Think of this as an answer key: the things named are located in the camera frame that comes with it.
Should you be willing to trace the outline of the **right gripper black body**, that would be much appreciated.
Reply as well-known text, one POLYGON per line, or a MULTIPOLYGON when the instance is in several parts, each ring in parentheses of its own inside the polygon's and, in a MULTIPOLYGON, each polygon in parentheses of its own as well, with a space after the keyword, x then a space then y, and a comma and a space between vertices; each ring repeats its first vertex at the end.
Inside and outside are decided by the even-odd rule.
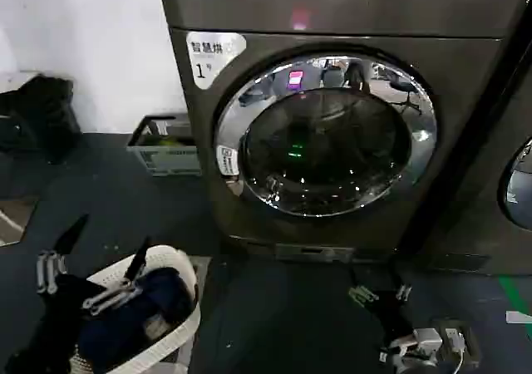
POLYGON ((377 317, 384 331, 384 342, 413 334, 413 326, 403 312, 404 302, 397 299, 394 291, 377 291, 372 302, 372 313, 377 317))

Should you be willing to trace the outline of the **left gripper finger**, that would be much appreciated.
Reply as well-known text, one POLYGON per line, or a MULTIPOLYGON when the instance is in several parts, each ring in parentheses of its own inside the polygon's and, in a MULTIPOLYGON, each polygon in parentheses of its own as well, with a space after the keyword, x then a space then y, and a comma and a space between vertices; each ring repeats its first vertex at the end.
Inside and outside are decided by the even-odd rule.
POLYGON ((87 298, 83 302, 82 308, 86 311, 116 309, 140 295, 142 289, 139 287, 137 280, 145 268, 145 257, 149 247, 150 238, 146 237, 127 267, 123 278, 116 285, 111 285, 96 296, 87 298))
POLYGON ((89 215, 83 214, 71 227, 65 230, 50 250, 37 255, 37 293, 55 294, 59 289, 60 276, 67 275, 66 257, 71 253, 88 222, 89 215))

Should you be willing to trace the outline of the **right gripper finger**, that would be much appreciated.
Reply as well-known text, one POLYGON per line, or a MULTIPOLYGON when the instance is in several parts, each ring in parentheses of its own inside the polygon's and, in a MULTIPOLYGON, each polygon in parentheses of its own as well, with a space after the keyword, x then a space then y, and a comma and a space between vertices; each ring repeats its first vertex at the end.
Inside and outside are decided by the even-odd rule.
POLYGON ((390 276, 396 290, 396 300, 401 303, 406 303, 410 297, 412 286, 403 281, 403 278, 394 263, 390 266, 390 276))
POLYGON ((377 301, 377 295, 358 281, 354 267, 349 268, 349 276, 351 286, 348 290, 348 296, 355 303, 367 305, 377 301))

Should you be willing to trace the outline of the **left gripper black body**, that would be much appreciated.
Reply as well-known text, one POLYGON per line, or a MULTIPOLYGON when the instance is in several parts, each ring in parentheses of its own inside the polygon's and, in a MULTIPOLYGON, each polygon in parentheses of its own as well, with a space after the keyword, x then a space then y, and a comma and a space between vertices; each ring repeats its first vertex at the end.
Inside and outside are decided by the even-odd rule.
POLYGON ((69 373, 85 313, 96 284, 71 274, 56 277, 58 290, 43 296, 45 313, 29 343, 7 360, 8 373, 69 373))

